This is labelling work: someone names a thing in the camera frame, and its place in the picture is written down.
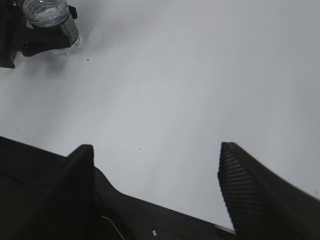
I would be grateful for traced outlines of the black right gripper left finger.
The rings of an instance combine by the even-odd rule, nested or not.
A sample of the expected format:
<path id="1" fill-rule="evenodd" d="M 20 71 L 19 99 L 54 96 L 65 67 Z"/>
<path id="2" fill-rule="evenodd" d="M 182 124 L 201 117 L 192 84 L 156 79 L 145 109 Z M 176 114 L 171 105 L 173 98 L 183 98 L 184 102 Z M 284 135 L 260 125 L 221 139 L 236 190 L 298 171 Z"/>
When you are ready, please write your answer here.
<path id="1" fill-rule="evenodd" d="M 89 240 L 95 214 L 94 149 L 83 144 L 19 191 L 16 240 Z"/>

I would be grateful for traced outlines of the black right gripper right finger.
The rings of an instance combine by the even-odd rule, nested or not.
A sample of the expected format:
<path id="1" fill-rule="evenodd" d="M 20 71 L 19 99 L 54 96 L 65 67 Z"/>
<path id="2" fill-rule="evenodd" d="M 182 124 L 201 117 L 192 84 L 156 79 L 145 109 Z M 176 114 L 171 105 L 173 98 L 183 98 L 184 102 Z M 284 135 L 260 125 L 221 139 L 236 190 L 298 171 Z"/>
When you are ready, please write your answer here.
<path id="1" fill-rule="evenodd" d="M 217 173 L 238 240 L 318 240 L 320 201 L 234 142 L 222 142 Z"/>

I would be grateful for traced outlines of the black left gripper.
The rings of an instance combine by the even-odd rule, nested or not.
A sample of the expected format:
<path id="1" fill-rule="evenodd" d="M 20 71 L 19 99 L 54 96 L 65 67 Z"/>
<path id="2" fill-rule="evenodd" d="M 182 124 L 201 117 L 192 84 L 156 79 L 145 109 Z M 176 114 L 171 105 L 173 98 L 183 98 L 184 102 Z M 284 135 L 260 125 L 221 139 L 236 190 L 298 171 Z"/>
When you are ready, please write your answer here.
<path id="1" fill-rule="evenodd" d="M 23 13 L 23 2 L 23 0 L 0 1 L 1 68 L 15 68 L 14 61 L 18 51 L 24 57 L 32 57 L 50 50 L 65 49 L 71 46 L 68 37 L 63 34 L 42 32 L 26 27 L 27 18 Z M 68 9 L 72 18 L 76 19 L 76 8 L 68 5 Z"/>

